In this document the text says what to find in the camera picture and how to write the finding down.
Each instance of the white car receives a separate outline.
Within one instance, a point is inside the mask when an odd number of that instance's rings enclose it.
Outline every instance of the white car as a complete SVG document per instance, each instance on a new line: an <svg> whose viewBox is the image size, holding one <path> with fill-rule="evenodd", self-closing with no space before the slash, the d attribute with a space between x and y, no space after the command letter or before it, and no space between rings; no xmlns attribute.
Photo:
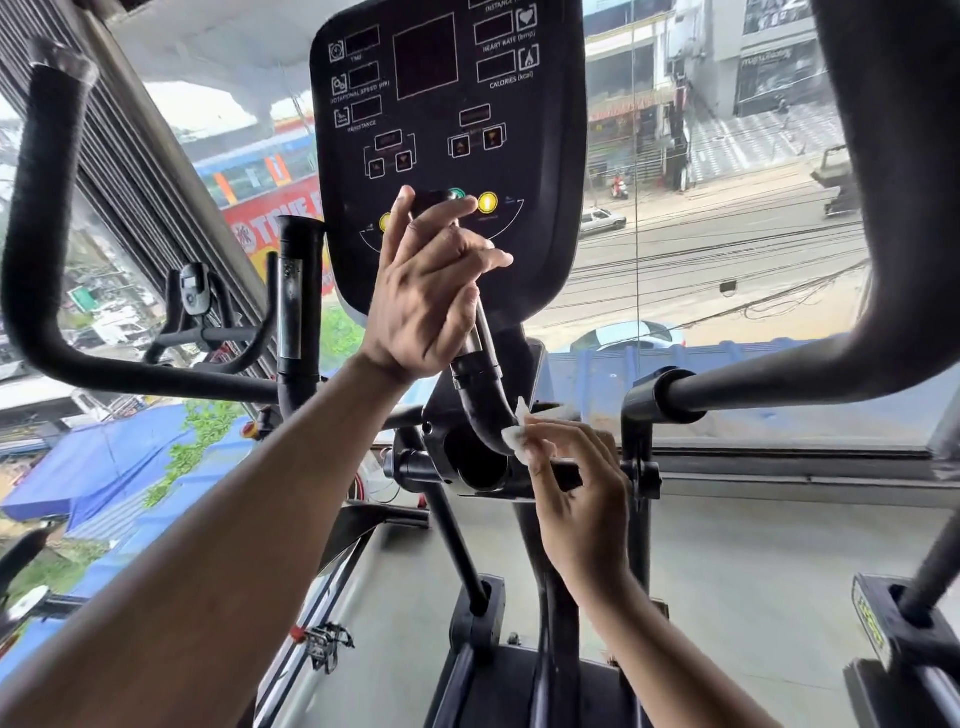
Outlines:
<svg viewBox="0 0 960 728"><path fill-rule="evenodd" d="M619 231L626 227L626 215L621 215L619 212L610 212L602 207L588 207L580 218L581 236L602 231Z"/></svg>
<svg viewBox="0 0 960 728"><path fill-rule="evenodd" d="M552 353L622 352L629 347L636 347L645 352L676 346L686 346L684 333L678 328L673 328L669 324L658 324L656 321L627 321L623 324L595 328L569 346Z"/></svg>

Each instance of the building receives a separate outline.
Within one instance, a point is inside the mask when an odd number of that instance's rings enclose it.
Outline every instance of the building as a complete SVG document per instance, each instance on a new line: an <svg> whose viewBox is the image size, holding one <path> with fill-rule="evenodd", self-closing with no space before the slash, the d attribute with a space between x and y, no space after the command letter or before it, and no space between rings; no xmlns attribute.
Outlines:
<svg viewBox="0 0 960 728"><path fill-rule="evenodd" d="M809 0L704 0L704 38L687 46L691 86L720 118L830 95Z"/></svg>
<svg viewBox="0 0 960 728"><path fill-rule="evenodd" d="M584 4L588 94L588 186L616 173L662 180L675 146L677 82L670 58L675 0Z"/></svg>

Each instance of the display screen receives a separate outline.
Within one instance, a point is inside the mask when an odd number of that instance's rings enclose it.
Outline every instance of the display screen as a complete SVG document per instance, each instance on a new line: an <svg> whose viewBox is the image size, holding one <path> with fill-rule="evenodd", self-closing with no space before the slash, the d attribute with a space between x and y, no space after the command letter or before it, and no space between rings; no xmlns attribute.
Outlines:
<svg viewBox="0 0 960 728"><path fill-rule="evenodd" d="M380 64L377 61L354 68L349 73L350 88L359 88L362 85L375 84L380 80Z"/></svg>
<svg viewBox="0 0 960 728"><path fill-rule="evenodd" d="M395 35L394 57L397 99L457 83L460 74L453 13Z"/></svg>
<svg viewBox="0 0 960 728"><path fill-rule="evenodd" d="M501 53L491 59L485 59L477 63L477 83L482 84L485 81L498 79L501 76L514 73L516 71L516 53L510 51Z"/></svg>
<svg viewBox="0 0 960 728"><path fill-rule="evenodd" d="M379 96L374 96L367 101L359 101L356 104L350 106L352 109L353 123L356 124L358 121L363 121L364 119L371 119L374 116L379 116L383 113L383 104Z"/></svg>
<svg viewBox="0 0 960 728"><path fill-rule="evenodd" d="M490 20L484 20L473 26L473 37L477 45L489 43L499 37L509 36L514 31L514 14L504 12Z"/></svg>
<svg viewBox="0 0 960 728"><path fill-rule="evenodd" d="M348 56L352 56L354 53L360 53L360 51L366 51L368 48L373 48L374 45L380 44L380 26L374 25L365 31L347 36L344 43L347 46Z"/></svg>

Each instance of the finger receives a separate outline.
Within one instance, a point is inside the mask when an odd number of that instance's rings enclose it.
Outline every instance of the finger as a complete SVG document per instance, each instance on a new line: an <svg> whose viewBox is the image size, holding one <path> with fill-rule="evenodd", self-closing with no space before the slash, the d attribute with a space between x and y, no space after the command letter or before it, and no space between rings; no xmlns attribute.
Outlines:
<svg viewBox="0 0 960 728"><path fill-rule="evenodd" d="M405 263L426 247L444 228L449 228L462 217L472 214L477 209L475 197L464 197L459 200L447 200L445 203L434 205L407 225L407 230L396 251L395 263Z"/></svg>
<svg viewBox="0 0 960 728"><path fill-rule="evenodd" d="M417 193L409 184L404 184L400 188L400 194L396 197L394 206L390 210L387 229L383 233L383 245L380 246L381 271L396 259L396 251L400 247L400 241L407 232L407 226L410 225L410 210L413 209L416 198Z"/></svg>
<svg viewBox="0 0 960 728"><path fill-rule="evenodd" d="M564 513L564 492L553 474L550 456L543 443L528 439L524 449L530 461L530 482L534 486L534 499L537 501L537 515L540 520L557 519Z"/></svg>
<svg viewBox="0 0 960 728"><path fill-rule="evenodd" d="M496 248L471 250L461 258L430 275L430 288L442 298L449 291L459 291L468 283L474 283L494 268L506 268L514 262L514 257Z"/></svg>
<svg viewBox="0 0 960 728"><path fill-rule="evenodd" d="M526 426L528 437L549 440L562 453L568 453L580 466L584 475L584 485L603 483L612 474L610 462L601 449L593 443L587 434L573 423L543 422Z"/></svg>
<svg viewBox="0 0 960 728"><path fill-rule="evenodd" d="M424 273L433 273L455 263L470 251L492 250L490 240L476 232L450 227L427 243L417 256L417 267Z"/></svg>
<svg viewBox="0 0 960 728"><path fill-rule="evenodd" d="M587 435L587 437L589 437L590 441L593 443L593 446L594 446L595 448L597 448L597 451L598 451L601 455L603 455L604 459L605 459L608 463L610 463L611 465L613 465L615 468L619 468L619 467L620 467L620 466L619 466L619 463L617 463L617 461L616 461L616 457L615 457L615 456L611 456L611 454L610 454L610 449L607 447L607 445L604 443L604 441L600 438L599 433L597 433L597 431L596 431L595 429L593 429L593 427L591 427L591 426L588 425L587 423L576 423L576 422L571 422L570 420L550 420L550 419L547 419L547 418L541 418L541 417L535 417L535 416L530 416L530 417L526 418L526 422L528 422L528 423L531 423L531 422L532 422L532 423L554 423L554 424L556 424L556 425L570 425L570 426L572 426L572 427L577 427L577 428L578 428L579 430L581 430L585 435ZM613 449L614 449L614 452L616 452L616 442L613 443ZM572 453L564 452L563 455L564 455L564 456L568 456L568 455L571 455L571 456L572 456Z"/></svg>
<svg viewBox="0 0 960 728"><path fill-rule="evenodd" d="M444 327L440 329L434 349L444 362L453 361L467 342L467 335L476 324L480 289L476 283L464 286L453 299Z"/></svg>

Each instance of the hand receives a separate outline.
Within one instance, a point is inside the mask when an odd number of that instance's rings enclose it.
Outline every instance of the hand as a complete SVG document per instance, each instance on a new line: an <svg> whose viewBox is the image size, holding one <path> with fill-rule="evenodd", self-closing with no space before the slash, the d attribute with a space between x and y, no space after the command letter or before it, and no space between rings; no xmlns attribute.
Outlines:
<svg viewBox="0 0 960 728"><path fill-rule="evenodd" d="M383 236L361 354L410 384L449 366L476 320L476 281L514 262L489 240L455 225L476 198L450 200L410 217L414 191L400 189Z"/></svg>
<svg viewBox="0 0 960 728"><path fill-rule="evenodd" d="M622 592L631 582L627 560L629 481L609 432L580 423L527 417L527 454L543 548L581 606ZM572 457L583 486L564 493L550 466L552 450Z"/></svg>

